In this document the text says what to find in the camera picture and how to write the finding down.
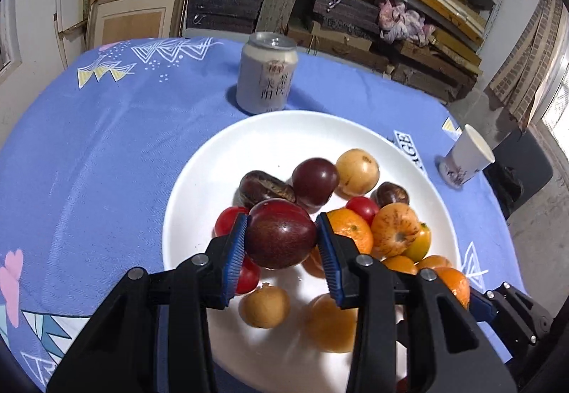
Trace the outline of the white oval plate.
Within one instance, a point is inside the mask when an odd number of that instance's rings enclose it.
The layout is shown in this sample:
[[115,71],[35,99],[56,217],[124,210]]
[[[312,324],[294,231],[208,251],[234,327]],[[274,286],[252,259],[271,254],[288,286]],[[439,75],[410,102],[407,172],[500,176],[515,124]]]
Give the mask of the white oval plate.
[[[237,202],[242,177],[261,170],[288,180],[294,168],[312,157],[336,161],[361,149],[379,164],[380,180],[404,187],[410,206],[431,228],[431,253],[459,265],[456,233],[437,189],[394,143],[359,124],[310,112],[282,111],[250,117],[211,137],[189,159],[168,200],[162,233],[166,269],[206,250],[222,211]],[[263,283],[279,286],[290,297],[290,312],[275,329],[254,329],[240,316],[240,299],[207,314],[216,363],[260,392],[343,392],[351,356],[320,352],[303,334],[305,311],[327,293],[325,279],[304,266],[264,270]]]

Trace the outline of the small dark purple fruit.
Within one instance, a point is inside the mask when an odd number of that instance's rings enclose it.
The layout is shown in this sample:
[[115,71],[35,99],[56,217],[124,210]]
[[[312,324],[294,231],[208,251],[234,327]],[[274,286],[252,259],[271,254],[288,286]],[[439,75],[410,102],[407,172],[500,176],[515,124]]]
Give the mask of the small dark purple fruit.
[[265,200],[281,199],[296,203],[293,188],[263,171],[251,171],[241,178],[238,187],[240,203],[249,209]]

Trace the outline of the yellow cherry tomato on plate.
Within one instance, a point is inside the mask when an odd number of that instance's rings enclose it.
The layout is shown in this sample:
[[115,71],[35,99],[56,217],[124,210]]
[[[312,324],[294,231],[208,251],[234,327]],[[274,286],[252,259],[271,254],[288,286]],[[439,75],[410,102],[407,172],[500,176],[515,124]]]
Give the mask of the yellow cherry tomato on plate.
[[420,230],[415,235],[413,243],[404,251],[404,255],[410,258],[413,263],[417,263],[424,259],[429,252],[432,242],[432,233],[426,223],[420,224]]

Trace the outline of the large dark red plum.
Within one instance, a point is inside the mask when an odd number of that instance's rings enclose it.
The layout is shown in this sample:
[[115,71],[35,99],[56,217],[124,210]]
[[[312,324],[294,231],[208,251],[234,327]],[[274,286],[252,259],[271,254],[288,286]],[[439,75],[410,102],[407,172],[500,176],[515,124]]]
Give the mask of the large dark red plum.
[[286,269],[303,262],[317,245],[310,215],[287,200],[265,200],[249,213],[245,252],[261,268]]

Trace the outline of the striped orange round fruit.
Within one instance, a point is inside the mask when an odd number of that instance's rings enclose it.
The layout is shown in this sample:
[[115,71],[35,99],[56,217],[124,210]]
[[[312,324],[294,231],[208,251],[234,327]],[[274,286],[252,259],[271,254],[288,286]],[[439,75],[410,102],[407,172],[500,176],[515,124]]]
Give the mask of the striped orange round fruit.
[[378,258],[400,255],[415,241],[420,232],[420,220],[405,203],[391,203],[382,207],[371,223],[372,254]]

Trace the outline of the white paper cup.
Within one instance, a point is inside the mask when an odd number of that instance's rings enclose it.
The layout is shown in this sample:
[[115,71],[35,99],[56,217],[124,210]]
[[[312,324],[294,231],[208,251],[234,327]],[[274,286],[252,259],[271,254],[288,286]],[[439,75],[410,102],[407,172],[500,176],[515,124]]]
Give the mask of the white paper cup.
[[447,185],[460,190],[466,182],[495,161],[493,150],[482,135],[466,124],[450,151],[438,158],[437,169]]

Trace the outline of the dark maroon small fruit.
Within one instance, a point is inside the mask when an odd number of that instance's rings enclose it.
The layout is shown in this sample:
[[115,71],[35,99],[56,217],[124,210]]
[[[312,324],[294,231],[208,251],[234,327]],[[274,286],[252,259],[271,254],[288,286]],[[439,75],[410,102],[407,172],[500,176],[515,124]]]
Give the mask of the dark maroon small fruit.
[[410,203],[407,191],[403,187],[391,182],[381,183],[371,194],[370,199],[373,200],[379,208],[383,208],[392,203]]

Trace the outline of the black chair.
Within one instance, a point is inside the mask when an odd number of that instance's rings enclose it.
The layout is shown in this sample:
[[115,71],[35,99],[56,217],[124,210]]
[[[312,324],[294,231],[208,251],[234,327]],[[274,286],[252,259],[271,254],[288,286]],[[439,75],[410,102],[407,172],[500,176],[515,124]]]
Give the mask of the black chair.
[[493,153],[483,173],[508,219],[552,179],[553,167],[529,130],[512,131]]

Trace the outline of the large orange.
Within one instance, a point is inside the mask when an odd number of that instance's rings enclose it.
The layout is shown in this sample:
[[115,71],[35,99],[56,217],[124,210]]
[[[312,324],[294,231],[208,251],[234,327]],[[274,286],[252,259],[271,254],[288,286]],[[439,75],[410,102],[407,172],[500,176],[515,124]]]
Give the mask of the large orange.
[[443,283],[450,289],[458,302],[461,303],[465,309],[470,305],[470,283],[460,271],[451,267],[439,267],[434,269],[437,276]]

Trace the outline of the pink cloth bundle on shelf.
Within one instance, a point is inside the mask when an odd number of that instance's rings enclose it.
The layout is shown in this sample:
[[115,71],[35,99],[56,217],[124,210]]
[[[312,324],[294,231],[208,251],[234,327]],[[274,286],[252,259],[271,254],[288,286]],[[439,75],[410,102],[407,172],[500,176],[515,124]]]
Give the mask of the pink cloth bundle on shelf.
[[436,26],[425,21],[419,12],[408,9],[401,0],[377,0],[380,38],[388,44],[409,41],[425,47],[436,31]]

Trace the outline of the cardboard framed panel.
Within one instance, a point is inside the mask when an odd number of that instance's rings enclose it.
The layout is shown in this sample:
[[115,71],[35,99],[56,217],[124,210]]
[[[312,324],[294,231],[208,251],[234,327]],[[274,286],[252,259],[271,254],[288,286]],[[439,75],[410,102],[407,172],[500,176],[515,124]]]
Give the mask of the cardboard framed panel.
[[187,0],[92,0],[85,35],[88,49],[120,41],[180,35]]

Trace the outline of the small striped yellow fruit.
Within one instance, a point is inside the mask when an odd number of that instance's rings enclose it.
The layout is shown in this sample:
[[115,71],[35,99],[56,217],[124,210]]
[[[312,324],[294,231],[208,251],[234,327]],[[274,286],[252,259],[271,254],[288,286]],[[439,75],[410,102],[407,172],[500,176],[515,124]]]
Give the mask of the small striped yellow fruit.
[[430,255],[424,257],[416,264],[419,270],[421,269],[438,269],[438,268],[452,268],[452,263],[442,255]]

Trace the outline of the silver beverage can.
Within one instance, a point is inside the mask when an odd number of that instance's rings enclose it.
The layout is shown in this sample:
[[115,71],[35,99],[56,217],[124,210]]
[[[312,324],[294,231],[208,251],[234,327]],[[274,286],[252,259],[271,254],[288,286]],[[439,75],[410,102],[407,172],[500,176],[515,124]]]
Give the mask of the silver beverage can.
[[294,40],[274,32],[252,34],[241,52],[239,107],[253,115],[285,109],[298,61]]

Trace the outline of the yellow striped pepino melon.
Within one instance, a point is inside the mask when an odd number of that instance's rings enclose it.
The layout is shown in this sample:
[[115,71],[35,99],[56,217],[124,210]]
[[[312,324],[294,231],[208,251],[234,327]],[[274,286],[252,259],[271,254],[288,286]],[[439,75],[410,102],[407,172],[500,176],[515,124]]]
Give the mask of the yellow striped pepino melon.
[[341,309],[329,294],[315,298],[308,307],[305,332],[321,352],[346,354],[355,343],[358,309]]

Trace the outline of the orange mandarin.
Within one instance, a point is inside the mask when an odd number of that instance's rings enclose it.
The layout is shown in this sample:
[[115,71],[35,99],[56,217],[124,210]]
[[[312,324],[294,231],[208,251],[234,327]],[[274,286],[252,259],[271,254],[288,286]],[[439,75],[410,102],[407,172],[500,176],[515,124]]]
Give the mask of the orange mandarin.
[[[345,207],[330,210],[326,216],[334,233],[351,238],[360,253],[371,253],[374,246],[373,234],[363,217]],[[303,266],[313,276],[324,278],[321,257],[317,248],[310,252]]]

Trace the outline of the red cherry tomato on plate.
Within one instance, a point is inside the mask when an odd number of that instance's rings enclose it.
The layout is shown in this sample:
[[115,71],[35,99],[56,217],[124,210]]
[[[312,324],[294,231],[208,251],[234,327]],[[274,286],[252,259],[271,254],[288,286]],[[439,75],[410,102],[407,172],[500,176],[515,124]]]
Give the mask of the red cherry tomato on plate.
[[213,233],[215,237],[224,236],[229,234],[232,229],[236,218],[240,214],[248,214],[249,209],[242,206],[231,206],[226,208],[218,217]]

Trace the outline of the tan round fruit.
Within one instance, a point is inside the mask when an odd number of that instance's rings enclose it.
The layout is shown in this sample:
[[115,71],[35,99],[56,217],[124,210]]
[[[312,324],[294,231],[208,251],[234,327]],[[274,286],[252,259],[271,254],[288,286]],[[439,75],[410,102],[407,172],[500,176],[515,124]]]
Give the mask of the tan round fruit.
[[380,177],[379,164],[367,151],[351,149],[336,161],[339,185],[336,193],[346,199],[369,193]]

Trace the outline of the window frame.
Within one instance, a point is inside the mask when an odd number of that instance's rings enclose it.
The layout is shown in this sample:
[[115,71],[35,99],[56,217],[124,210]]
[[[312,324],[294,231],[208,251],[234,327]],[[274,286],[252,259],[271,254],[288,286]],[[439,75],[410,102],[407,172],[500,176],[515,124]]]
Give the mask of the window frame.
[[7,80],[21,64],[17,34],[15,0],[1,0],[1,71],[0,82]]

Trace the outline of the small brown longan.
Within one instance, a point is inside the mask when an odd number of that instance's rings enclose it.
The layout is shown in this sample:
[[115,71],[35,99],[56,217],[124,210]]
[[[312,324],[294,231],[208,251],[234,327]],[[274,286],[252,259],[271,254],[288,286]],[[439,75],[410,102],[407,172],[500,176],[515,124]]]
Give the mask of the small brown longan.
[[257,329],[274,329],[289,316],[290,298],[286,290],[263,283],[240,303],[242,320]]

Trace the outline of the blue patterned tablecloth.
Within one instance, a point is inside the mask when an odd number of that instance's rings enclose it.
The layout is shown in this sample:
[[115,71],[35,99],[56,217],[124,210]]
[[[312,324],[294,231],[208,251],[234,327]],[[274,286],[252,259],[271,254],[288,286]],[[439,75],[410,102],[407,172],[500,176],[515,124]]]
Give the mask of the blue patterned tablecloth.
[[[82,54],[35,100],[1,150],[1,337],[45,388],[61,332],[87,321],[131,267],[161,270],[167,200],[186,161],[239,121],[242,46],[142,39]],[[452,146],[447,109],[423,92],[322,56],[302,55],[287,101],[408,134],[447,205],[479,290],[521,286],[513,242],[484,176],[460,191],[434,164]]]

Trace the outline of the small red cherry tomato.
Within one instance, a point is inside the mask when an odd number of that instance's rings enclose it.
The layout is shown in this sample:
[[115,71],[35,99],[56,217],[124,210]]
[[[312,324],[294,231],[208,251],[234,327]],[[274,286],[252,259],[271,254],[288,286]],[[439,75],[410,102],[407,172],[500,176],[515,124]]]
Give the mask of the small red cherry tomato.
[[366,196],[354,196],[347,202],[345,207],[358,214],[369,225],[372,224],[374,217],[380,210],[378,205]]

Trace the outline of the orange yellow tomato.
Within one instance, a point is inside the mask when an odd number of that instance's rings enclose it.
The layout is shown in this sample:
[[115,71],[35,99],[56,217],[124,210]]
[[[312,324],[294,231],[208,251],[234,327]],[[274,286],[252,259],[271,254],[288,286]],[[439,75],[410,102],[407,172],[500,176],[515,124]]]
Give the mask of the orange yellow tomato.
[[382,260],[382,264],[393,272],[417,275],[419,269],[411,258],[405,255],[397,255]]

